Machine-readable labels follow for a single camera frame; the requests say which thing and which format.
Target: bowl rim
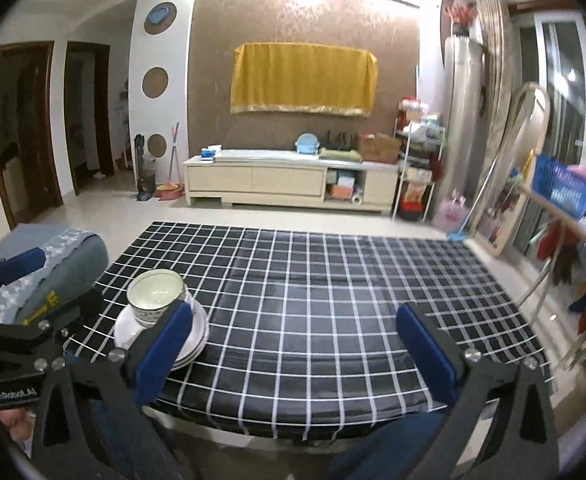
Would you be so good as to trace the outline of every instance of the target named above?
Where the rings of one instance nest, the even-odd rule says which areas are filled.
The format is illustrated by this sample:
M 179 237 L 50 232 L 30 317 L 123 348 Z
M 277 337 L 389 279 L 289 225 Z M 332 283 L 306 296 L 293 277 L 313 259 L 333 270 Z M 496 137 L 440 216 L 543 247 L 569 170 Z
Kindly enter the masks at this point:
M 144 307 L 136 305 L 133 302 L 133 300 L 131 300 L 131 297 L 130 297 L 131 290 L 133 290 L 137 285 L 139 285 L 139 283 L 143 279 L 149 278 L 150 276 L 154 276 L 156 274 L 172 274 L 173 276 L 177 277 L 180 280 L 180 282 L 182 282 L 182 291 L 180 292 L 179 295 L 184 294 L 186 292 L 186 285 L 184 283 L 184 280 L 182 280 L 182 277 L 174 270 L 171 270 L 171 269 L 150 269 L 150 270 L 147 270 L 147 271 L 141 273 L 139 276 L 137 276 L 132 282 L 130 282 L 128 284 L 128 287 L 126 288 L 126 297 L 128 299 L 128 303 L 130 304 L 131 307 L 133 307 L 133 309 L 137 309 L 142 312 L 155 312 L 157 310 L 162 310 L 162 309 L 165 310 L 170 305 L 170 302 L 177 299 L 177 298 L 173 298 L 173 300 L 170 300 L 170 302 L 167 303 L 166 305 L 158 306 L 155 308 L 144 308 Z

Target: tv covered by yellow cloth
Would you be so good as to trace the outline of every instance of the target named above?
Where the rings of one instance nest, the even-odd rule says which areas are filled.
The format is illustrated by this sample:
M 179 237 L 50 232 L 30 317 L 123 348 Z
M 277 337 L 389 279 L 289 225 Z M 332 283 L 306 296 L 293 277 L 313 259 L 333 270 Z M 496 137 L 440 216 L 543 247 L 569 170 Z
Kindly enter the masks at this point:
M 306 112 L 368 117 L 377 59 L 367 50 L 312 43 L 235 49 L 231 113 Z

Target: black checkered tablecloth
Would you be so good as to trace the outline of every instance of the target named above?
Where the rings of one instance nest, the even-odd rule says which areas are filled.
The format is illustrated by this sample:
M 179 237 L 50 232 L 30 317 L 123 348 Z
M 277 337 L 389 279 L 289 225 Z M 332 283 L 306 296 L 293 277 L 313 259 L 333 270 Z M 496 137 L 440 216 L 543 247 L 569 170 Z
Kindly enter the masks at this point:
M 437 409 L 394 328 L 404 303 L 463 348 L 502 362 L 535 356 L 551 379 L 528 323 L 462 243 L 172 222 L 151 224 L 100 277 L 103 314 L 66 350 L 108 352 L 128 284 L 159 267 L 184 277 L 210 338 L 155 407 L 199 424 L 319 440 Z

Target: patterned bowl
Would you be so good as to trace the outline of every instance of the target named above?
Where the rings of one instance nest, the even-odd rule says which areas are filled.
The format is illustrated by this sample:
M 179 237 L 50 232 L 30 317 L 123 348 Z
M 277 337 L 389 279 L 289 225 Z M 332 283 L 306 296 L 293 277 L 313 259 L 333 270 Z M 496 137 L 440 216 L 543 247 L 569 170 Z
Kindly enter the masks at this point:
M 186 294 L 182 277 L 168 269 L 148 270 L 137 276 L 126 290 L 133 314 L 147 328 L 162 317 L 174 300 L 186 300 Z

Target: plastic basket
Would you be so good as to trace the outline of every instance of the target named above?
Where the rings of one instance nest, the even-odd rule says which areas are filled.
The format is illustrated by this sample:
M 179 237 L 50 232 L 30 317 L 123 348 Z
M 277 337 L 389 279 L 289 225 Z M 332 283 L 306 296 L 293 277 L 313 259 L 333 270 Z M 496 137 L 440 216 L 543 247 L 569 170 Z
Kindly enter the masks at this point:
M 545 155 L 537 155 L 533 191 L 575 219 L 586 212 L 586 180 Z

